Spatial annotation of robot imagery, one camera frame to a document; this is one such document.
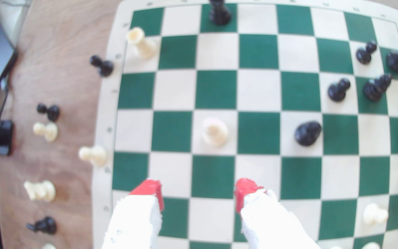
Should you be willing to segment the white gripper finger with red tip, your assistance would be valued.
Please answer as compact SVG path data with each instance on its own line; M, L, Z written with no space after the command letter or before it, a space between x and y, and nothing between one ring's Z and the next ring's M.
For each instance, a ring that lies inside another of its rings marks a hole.
M157 249L164 200L159 180L147 178L114 208L103 249Z
M301 222L277 199L273 190L240 178L235 184L236 211L249 249L319 249Z

